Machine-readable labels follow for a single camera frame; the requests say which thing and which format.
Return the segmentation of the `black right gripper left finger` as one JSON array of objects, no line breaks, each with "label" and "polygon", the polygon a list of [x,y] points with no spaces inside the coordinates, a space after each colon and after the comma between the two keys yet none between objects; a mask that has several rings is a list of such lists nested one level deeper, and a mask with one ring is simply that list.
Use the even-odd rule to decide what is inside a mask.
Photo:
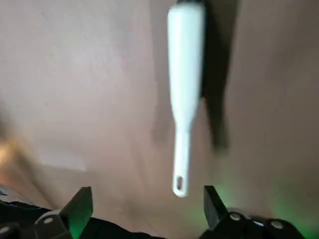
[{"label": "black right gripper left finger", "polygon": [[78,239],[93,214],[91,187],[82,187],[59,210],[41,215],[34,223],[22,226],[17,222],[0,225],[2,239]]}]

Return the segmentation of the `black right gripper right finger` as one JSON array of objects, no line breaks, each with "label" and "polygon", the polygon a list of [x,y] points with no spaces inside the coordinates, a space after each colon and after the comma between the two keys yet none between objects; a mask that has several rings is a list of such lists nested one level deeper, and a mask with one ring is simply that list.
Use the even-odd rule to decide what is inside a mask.
[{"label": "black right gripper right finger", "polygon": [[204,186],[204,213],[209,228],[201,239],[303,239],[291,223],[260,216],[246,216],[226,208],[214,186]]}]

